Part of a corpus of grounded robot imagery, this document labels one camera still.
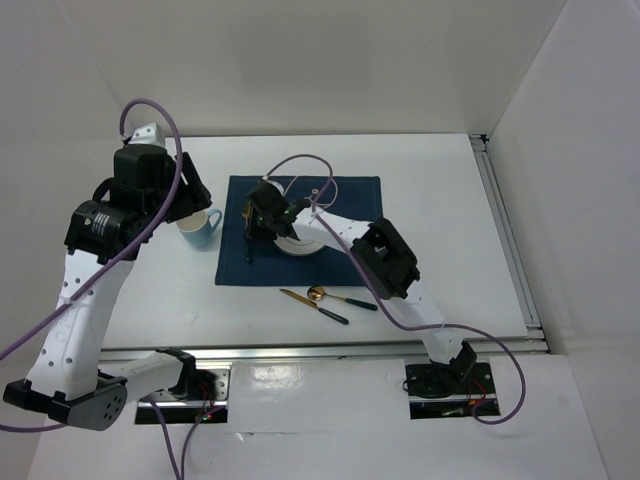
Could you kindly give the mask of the white plate with dark rim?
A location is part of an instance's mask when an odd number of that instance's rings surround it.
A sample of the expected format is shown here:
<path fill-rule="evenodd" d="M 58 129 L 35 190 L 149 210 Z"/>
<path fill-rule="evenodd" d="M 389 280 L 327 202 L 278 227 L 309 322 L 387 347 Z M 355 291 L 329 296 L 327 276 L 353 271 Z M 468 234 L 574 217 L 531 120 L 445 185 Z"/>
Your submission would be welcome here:
<path fill-rule="evenodd" d="M 294 177 L 284 188 L 286 196 L 303 196 L 313 198 L 319 192 L 319 188 L 313 185 L 310 177 Z M 324 249 L 324 246 L 311 240 L 296 240 L 289 237 L 277 237 L 274 240 L 275 247 L 282 253 L 289 256 L 305 257 L 317 254 Z"/>

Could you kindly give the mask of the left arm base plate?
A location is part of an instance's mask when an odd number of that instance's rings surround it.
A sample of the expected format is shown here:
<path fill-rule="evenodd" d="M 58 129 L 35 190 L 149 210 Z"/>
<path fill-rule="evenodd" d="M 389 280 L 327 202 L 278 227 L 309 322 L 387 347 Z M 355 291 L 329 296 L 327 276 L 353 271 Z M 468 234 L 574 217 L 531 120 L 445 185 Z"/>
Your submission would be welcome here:
<path fill-rule="evenodd" d="M 228 421 L 231 366 L 202 364 L 197 380 L 188 393 L 176 395 L 167 390 L 152 393 L 167 425 L 224 424 Z"/>

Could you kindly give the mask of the light blue mug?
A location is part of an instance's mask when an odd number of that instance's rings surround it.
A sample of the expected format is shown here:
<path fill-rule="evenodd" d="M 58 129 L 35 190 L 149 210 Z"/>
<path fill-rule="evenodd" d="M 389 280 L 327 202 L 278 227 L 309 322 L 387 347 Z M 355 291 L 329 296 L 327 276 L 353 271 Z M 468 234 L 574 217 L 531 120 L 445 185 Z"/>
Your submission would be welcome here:
<path fill-rule="evenodd" d="M 176 226 L 191 247 L 203 249 L 211 243 L 222 217 L 219 209 L 201 210 L 178 220 Z"/>

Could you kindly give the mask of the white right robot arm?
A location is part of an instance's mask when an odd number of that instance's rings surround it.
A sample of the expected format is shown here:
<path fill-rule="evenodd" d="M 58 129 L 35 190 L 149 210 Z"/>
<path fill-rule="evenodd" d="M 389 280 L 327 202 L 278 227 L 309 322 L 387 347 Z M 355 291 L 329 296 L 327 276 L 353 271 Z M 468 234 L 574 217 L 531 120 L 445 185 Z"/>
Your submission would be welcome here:
<path fill-rule="evenodd" d="M 383 313 L 424 344 L 431 362 L 422 381 L 425 397 L 443 398 L 469 383 L 477 355 L 445 325 L 421 282 L 416 255 L 389 220 L 345 218 L 309 199 L 290 203 L 282 188 L 266 179 L 248 194 L 247 204 L 248 226 L 261 238 L 315 242 L 348 256 Z"/>

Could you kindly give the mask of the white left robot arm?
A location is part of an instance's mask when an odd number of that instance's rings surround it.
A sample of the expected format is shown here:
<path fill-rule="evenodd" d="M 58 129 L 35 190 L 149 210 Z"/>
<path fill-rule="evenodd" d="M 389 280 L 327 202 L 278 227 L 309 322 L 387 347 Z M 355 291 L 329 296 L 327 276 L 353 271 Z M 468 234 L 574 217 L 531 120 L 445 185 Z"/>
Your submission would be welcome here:
<path fill-rule="evenodd" d="M 178 174 L 155 123 L 136 129 L 115 152 L 113 176 L 71 216 L 58 300 L 63 311 L 26 377 L 6 385 L 4 402 L 63 426 L 104 431 L 130 401 L 160 390 L 184 399 L 196 390 L 204 375 L 192 355 L 175 348 L 110 371 L 98 366 L 113 309 L 138 256 L 127 246 L 155 216 L 172 223 L 211 204 L 191 158 L 182 160 Z"/>

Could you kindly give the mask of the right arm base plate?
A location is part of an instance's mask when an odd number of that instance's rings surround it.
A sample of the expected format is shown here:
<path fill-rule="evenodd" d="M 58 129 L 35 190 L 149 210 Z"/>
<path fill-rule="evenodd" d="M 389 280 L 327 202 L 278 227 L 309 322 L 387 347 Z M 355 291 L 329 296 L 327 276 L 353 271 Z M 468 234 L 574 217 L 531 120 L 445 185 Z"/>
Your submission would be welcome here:
<path fill-rule="evenodd" d="M 438 378 L 434 364 L 408 364 L 402 389 L 408 395 L 412 420 L 471 417 L 478 407 L 480 417 L 501 415 L 492 370 L 478 362 L 458 387 L 447 387 Z"/>

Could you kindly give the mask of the gold fork green handle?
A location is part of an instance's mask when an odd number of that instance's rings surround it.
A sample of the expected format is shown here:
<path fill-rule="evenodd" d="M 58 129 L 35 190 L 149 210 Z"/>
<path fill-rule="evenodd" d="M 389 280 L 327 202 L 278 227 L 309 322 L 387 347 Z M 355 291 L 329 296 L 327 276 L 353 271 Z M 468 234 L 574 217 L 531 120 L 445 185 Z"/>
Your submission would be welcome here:
<path fill-rule="evenodd" d="M 244 241 L 245 241 L 245 260 L 249 265 L 253 264 L 253 239 L 252 239 L 252 224 L 253 224 L 253 207 L 250 203 L 246 203 L 242 210 L 242 217 L 244 219 Z"/>

